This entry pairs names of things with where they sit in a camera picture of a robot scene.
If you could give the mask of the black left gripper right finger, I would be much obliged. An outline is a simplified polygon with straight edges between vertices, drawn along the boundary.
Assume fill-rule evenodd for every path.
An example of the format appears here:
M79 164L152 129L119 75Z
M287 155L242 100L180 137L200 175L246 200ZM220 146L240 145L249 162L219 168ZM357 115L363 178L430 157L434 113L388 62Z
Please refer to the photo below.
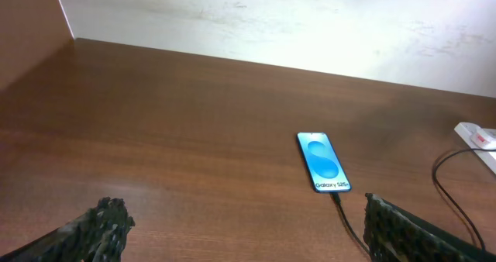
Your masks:
M363 240L373 261L495 262L495 255L367 193Z

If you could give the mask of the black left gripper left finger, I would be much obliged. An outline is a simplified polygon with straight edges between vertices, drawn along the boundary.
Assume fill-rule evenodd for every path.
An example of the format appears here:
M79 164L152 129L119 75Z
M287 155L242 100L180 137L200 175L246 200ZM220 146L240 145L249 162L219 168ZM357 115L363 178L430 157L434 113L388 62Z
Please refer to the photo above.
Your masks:
M121 198L104 197L94 208L40 238L1 256L5 262L120 261L135 226Z

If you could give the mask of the blue screen Galaxy smartphone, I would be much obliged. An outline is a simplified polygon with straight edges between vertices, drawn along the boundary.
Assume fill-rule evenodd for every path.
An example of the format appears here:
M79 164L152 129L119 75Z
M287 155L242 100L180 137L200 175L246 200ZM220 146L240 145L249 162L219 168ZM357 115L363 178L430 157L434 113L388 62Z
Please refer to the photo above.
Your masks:
M340 193L352 189L343 166L325 133L297 133L298 144L312 182L318 193Z

